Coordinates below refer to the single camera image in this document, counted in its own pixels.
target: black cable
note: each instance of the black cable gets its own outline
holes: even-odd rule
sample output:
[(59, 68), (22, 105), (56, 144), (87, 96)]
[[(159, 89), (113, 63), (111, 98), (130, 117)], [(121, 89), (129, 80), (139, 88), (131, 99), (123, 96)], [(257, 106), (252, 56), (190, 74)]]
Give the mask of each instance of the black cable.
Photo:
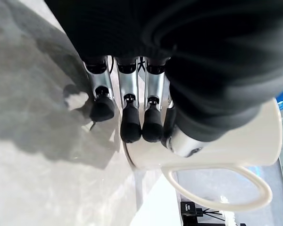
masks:
[(138, 67), (138, 72), (140, 72), (140, 69), (142, 68), (144, 72), (146, 72), (145, 66), (143, 65), (143, 63), (145, 63), (145, 61), (143, 60), (143, 57), (140, 56), (140, 62), (137, 64)]
[(216, 211), (215, 211), (215, 212), (205, 212), (205, 213), (216, 214), (216, 215), (222, 215), (222, 213), (216, 213)]
[(112, 70), (113, 70), (113, 66), (114, 66), (114, 57), (111, 56), (111, 59), (112, 59), (112, 63), (111, 63), (111, 69), (109, 71), (109, 74), (111, 74)]
[(221, 219), (221, 218), (218, 218), (218, 217), (215, 217), (215, 216), (209, 215), (209, 214), (207, 214), (207, 213), (204, 213), (204, 214), (205, 214), (205, 215), (208, 215), (208, 216), (210, 216), (210, 217), (216, 218), (216, 219), (218, 219), (218, 220), (225, 221), (225, 220), (223, 220), (223, 219)]
[(94, 121), (93, 124), (92, 124), (92, 126), (91, 126), (90, 129), (89, 129), (89, 132), (92, 130), (92, 128), (95, 126), (95, 124), (96, 124), (96, 122)]

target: black device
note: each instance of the black device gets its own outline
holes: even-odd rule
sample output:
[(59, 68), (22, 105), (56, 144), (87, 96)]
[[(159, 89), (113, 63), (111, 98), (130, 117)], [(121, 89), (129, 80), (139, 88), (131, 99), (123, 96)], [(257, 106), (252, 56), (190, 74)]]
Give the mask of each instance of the black device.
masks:
[(222, 215), (219, 211), (208, 211), (209, 209), (202, 210), (202, 208), (196, 208), (194, 202), (180, 202), (180, 212), (183, 220), (183, 226), (225, 226), (225, 224), (211, 224), (211, 223), (198, 223), (198, 217), (204, 215), (225, 221), (220, 218)]

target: mug handle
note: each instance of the mug handle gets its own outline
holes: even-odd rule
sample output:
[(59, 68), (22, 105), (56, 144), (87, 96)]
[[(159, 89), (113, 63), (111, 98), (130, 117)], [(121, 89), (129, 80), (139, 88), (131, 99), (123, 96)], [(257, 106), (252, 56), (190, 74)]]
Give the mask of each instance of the mug handle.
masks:
[[(258, 199), (244, 204), (229, 204), (229, 203), (220, 203), (214, 202), (207, 199), (200, 198), (199, 196), (190, 193), (183, 187), (181, 187), (173, 178), (172, 173), (178, 170), (192, 170), (192, 169), (228, 169), (239, 173), (240, 175), (249, 179), (258, 189), (260, 196)], [(242, 166), (234, 166), (234, 165), (209, 165), (209, 166), (178, 166), (178, 167), (162, 167), (161, 168), (163, 174), (167, 178), (167, 180), (171, 183), (171, 185), (183, 196), (190, 199), (191, 201), (210, 208), (214, 210), (223, 210), (223, 211), (246, 211), (258, 209), (260, 207), (266, 206), (269, 204), (273, 198), (273, 193), (269, 187), (269, 185), (256, 174), (251, 172)]]

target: robotic hand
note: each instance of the robotic hand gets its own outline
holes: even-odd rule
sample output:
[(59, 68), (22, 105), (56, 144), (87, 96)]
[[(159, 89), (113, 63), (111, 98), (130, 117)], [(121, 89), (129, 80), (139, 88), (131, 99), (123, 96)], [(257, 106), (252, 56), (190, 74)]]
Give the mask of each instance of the robotic hand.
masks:
[[(142, 135), (188, 157), (248, 123), (283, 90), (283, 0), (45, 1), (92, 81), (95, 121), (114, 115), (106, 56), (116, 58), (125, 142)], [(142, 129), (138, 56), (147, 59)], [(170, 99), (163, 131), (165, 76)]]

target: white mug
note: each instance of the white mug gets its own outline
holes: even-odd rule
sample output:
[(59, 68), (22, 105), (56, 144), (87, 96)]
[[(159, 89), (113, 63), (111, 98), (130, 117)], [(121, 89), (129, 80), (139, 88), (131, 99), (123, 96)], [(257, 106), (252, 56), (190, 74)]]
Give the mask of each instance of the white mug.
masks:
[[(148, 143), (142, 138), (126, 146), (127, 154), (137, 168), (161, 168), (172, 186), (191, 201), (215, 210), (244, 211), (257, 209), (271, 202), (272, 191), (269, 185), (245, 167), (275, 163), (280, 155), (282, 137), (280, 110), (273, 99), (262, 105), (259, 114), (251, 122), (227, 132), (189, 158), (174, 154), (161, 143)], [(233, 170), (249, 179), (259, 189), (260, 196), (257, 200), (244, 204), (219, 203), (203, 199), (181, 187), (173, 178), (172, 172), (190, 169)]]

